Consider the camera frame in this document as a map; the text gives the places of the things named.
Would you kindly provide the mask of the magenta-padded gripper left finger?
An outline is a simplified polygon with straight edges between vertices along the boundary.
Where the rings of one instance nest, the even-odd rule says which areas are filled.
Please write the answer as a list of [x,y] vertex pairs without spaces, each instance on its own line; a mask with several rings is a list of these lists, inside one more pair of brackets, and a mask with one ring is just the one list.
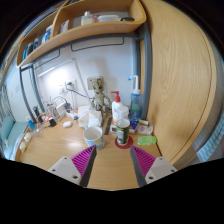
[[96,146],[93,145],[72,157],[63,156],[49,169],[49,172],[81,187],[86,187],[96,154]]

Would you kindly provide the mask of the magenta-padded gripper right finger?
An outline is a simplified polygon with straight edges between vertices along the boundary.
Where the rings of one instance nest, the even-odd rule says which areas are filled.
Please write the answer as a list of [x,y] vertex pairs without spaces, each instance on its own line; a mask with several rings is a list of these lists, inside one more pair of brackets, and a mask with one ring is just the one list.
[[134,145],[130,148],[130,156],[133,162],[136,179],[140,187],[177,171],[177,169],[164,157],[154,157]]

